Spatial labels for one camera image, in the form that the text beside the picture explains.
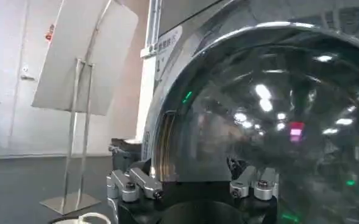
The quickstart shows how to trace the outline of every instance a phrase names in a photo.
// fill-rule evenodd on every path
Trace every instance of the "stand base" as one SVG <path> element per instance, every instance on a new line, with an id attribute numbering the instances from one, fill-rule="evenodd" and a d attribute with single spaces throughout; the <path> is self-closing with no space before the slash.
<path id="1" fill-rule="evenodd" d="M 64 207 L 64 210 L 62 211 L 61 209 L 62 200 L 63 197 L 50 198 L 45 201 L 41 201 L 40 204 L 50 208 L 51 210 L 54 210 L 55 212 L 60 213 L 61 215 L 65 215 L 74 211 L 81 210 L 83 208 L 96 205 L 101 202 L 89 196 L 88 194 L 82 194 L 82 200 L 80 201 L 79 207 L 75 208 L 77 201 L 77 192 L 74 192 L 72 194 L 67 195 L 67 202 Z"/>

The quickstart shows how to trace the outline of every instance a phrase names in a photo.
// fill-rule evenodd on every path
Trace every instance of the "green light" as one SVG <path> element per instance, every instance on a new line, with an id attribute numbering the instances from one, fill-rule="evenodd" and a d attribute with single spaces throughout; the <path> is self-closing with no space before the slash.
<path id="1" fill-rule="evenodd" d="M 294 222 L 299 222 L 299 218 L 293 215 L 282 214 L 282 218 L 292 220 Z"/>
<path id="2" fill-rule="evenodd" d="M 348 180 L 348 181 L 346 181 L 346 184 L 348 186 L 353 186 L 353 185 L 355 185 L 355 181 L 354 180 Z"/>
<path id="3" fill-rule="evenodd" d="M 192 91 L 188 92 L 187 95 L 185 96 L 185 98 L 183 99 L 182 103 L 186 103 L 187 100 L 190 98 L 190 96 L 192 95 Z"/>

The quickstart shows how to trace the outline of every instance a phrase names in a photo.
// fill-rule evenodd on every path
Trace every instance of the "screw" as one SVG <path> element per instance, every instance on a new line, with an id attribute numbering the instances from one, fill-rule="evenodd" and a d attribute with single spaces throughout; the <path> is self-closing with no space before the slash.
<path id="1" fill-rule="evenodd" d="M 232 194 L 233 198 L 240 198 L 240 196 L 241 196 L 238 189 L 234 189 L 231 194 Z"/>
<path id="2" fill-rule="evenodd" d="M 268 186 L 268 182 L 265 180 L 260 180 L 258 181 L 258 187 L 267 187 Z"/>
<path id="3" fill-rule="evenodd" d="M 157 200 L 161 200 L 163 198 L 163 191 L 160 191 L 160 190 L 155 191 L 154 198 Z"/>
<path id="4" fill-rule="evenodd" d="M 135 185 L 134 183 L 132 183 L 132 182 L 128 182 L 128 183 L 126 183 L 125 187 L 126 187 L 127 189 L 133 190 L 133 189 L 136 188 L 136 185 Z"/>

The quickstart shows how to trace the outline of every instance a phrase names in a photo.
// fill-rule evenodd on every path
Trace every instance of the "white cable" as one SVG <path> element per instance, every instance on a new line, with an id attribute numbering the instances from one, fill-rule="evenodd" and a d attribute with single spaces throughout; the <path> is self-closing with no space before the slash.
<path id="1" fill-rule="evenodd" d="M 96 217 L 96 218 L 105 220 L 106 224 L 112 224 L 112 222 L 110 221 L 110 219 L 108 219 L 108 217 L 106 217 L 105 215 L 103 215 L 101 213 L 97 213 L 97 212 L 89 212 L 89 213 L 79 216 L 79 222 L 84 223 L 84 219 L 87 217 Z"/>

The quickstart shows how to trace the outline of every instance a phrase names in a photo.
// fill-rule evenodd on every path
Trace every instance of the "label sticker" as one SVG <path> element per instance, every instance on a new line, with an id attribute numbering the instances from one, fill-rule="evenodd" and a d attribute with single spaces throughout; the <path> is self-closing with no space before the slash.
<path id="1" fill-rule="evenodd" d="M 182 26 L 178 26 L 159 38 L 157 43 L 157 61 L 155 79 L 160 80 L 166 68 L 167 61 L 182 35 Z"/>

